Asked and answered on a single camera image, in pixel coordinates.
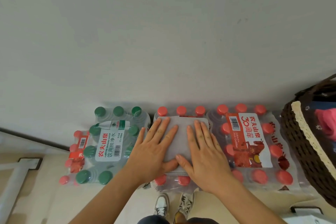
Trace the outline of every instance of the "hand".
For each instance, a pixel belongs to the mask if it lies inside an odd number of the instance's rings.
[[[190,178],[204,191],[216,194],[223,186],[232,180],[228,160],[226,159],[216,137],[211,133],[204,122],[194,121],[196,143],[191,126],[187,127],[188,143],[191,151],[193,166],[182,156],[177,155],[178,163],[188,173]]]
[[[145,128],[140,130],[135,146],[124,167],[131,172],[132,179],[137,179],[139,185],[173,171],[179,165],[176,159],[163,162],[166,151],[179,128],[178,125],[175,125],[160,142],[169,122],[170,118],[168,117],[160,125],[161,119],[158,118],[149,129],[145,140]]]

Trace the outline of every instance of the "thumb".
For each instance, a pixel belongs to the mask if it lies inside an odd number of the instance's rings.
[[[176,159],[172,159],[171,161],[164,162],[162,164],[162,169],[163,169],[164,174],[175,170],[178,167],[178,165],[179,164],[176,161]]]
[[[189,163],[189,161],[186,160],[185,157],[182,155],[176,155],[176,160],[180,164],[181,167],[187,172],[187,174],[192,178],[194,176],[194,169]]]

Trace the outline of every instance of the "white sneaker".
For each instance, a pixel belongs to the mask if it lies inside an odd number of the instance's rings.
[[[178,211],[185,216],[186,220],[188,219],[188,215],[191,209],[193,208],[194,201],[195,201],[195,193],[193,193],[192,195],[183,193],[181,195],[180,206],[178,208]]]
[[[169,197],[166,193],[162,193],[158,196],[155,208],[154,208],[154,215],[161,215],[162,217],[166,218],[169,211]]]

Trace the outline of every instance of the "person's right hand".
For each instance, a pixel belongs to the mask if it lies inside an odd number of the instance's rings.
[[[195,120],[194,124],[199,147],[192,127],[187,127],[193,166],[182,155],[176,155],[176,160],[201,189],[216,194],[228,180],[234,180],[234,177],[216,137],[209,133],[205,123]]]

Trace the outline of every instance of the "green bottle cap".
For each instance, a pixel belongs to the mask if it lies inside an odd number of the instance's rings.
[[[140,116],[141,111],[142,111],[142,109],[140,107],[138,107],[138,106],[133,107],[133,109],[132,109],[132,115],[134,117],[138,117],[138,116]]]
[[[124,108],[122,108],[121,106],[116,106],[113,109],[113,114],[117,117],[123,116],[124,114]]]
[[[129,155],[131,155],[133,147],[134,147],[134,145],[130,145],[130,146],[127,147],[127,149],[125,151],[125,157],[129,157]]]
[[[83,151],[84,157],[94,158],[96,155],[96,151],[97,151],[96,146],[93,146],[93,145],[87,146]]]
[[[106,109],[104,107],[97,107],[94,111],[94,114],[98,117],[104,117],[106,114]]]
[[[98,181],[100,184],[106,185],[109,183],[109,181],[112,179],[113,174],[110,171],[103,171],[100,173],[98,177]]]
[[[139,134],[139,128],[138,126],[131,126],[128,130],[128,133],[131,135],[131,136],[137,136]]]
[[[91,172],[89,170],[79,171],[76,175],[76,182],[79,184],[87,183],[90,180]]]
[[[89,129],[89,133],[93,136],[99,136],[101,130],[102,129],[99,128],[97,125],[92,125]]]

